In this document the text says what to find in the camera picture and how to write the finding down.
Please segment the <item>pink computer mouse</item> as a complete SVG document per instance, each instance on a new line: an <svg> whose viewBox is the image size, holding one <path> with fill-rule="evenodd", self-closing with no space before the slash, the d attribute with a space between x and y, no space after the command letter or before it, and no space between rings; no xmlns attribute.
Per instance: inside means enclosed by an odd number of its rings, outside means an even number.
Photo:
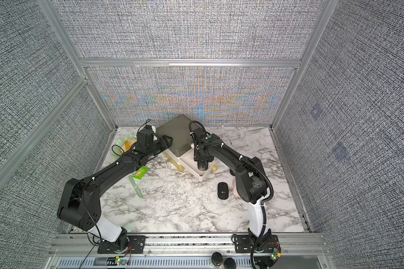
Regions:
<svg viewBox="0 0 404 269"><path fill-rule="evenodd" d="M237 191L237 183L236 183L235 179L232 181L232 193L235 197L240 197L240 195Z"/></svg>

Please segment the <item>grey three-drawer storage box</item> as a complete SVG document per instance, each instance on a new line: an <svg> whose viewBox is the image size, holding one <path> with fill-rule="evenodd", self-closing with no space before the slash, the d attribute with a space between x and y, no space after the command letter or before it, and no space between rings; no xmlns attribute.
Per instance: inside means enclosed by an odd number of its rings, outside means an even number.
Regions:
<svg viewBox="0 0 404 269"><path fill-rule="evenodd" d="M174 119L157 127L160 136L173 138L172 145L163 152L164 156L179 170L188 171L198 180L205 179L211 172L216 172L218 159L208 163L207 170L200 170L194 161L194 145L190 137L189 123L191 119L180 114Z"/></svg>

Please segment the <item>black computer mouse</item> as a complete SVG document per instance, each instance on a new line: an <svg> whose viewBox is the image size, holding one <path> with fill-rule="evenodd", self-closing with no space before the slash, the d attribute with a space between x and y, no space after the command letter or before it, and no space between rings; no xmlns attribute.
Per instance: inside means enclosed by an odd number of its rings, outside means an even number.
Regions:
<svg viewBox="0 0 404 269"><path fill-rule="evenodd" d="M217 185L217 196L220 200L227 200L229 197L228 184L225 182L219 182Z"/></svg>
<svg viewBox="0 0 404 269"><path fill-rule="evenodd" d="M206 171L208 170L208 162L207 161L197 161L198 164L198 169L200 171Z"/></svg>

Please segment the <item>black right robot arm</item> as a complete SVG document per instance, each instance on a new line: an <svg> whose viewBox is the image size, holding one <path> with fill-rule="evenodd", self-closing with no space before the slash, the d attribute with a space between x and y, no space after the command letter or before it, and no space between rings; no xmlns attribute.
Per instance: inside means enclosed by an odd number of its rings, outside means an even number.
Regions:
<svg viewBox="0 0 404 269"><path fill-rule="evenodd" d="M208 163L215 158L223 162L235 177L239 197L248 204L250 263L255 269L254 253L265 250L272 235L267 224L265 203L273 198L274 190L263 165L260 159L250 159L226 145L198 121L189 123L189 131L198 169L207 170Z"/></svg>

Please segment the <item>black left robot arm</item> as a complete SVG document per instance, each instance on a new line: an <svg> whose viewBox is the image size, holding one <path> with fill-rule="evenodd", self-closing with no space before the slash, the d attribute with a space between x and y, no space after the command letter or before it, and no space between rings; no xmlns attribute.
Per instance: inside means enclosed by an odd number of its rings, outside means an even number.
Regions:
<svg viewBox="0 0 404 269"><path fill-rule="evenodd" d="M137 133L128 151L104 169L83 179L72 178L64 186L57 217L100 239L99 246L122 253L130 248L127 230L102 214L100 198L125 176L136 172L172 146L173 138L151 127Z"/></svg>

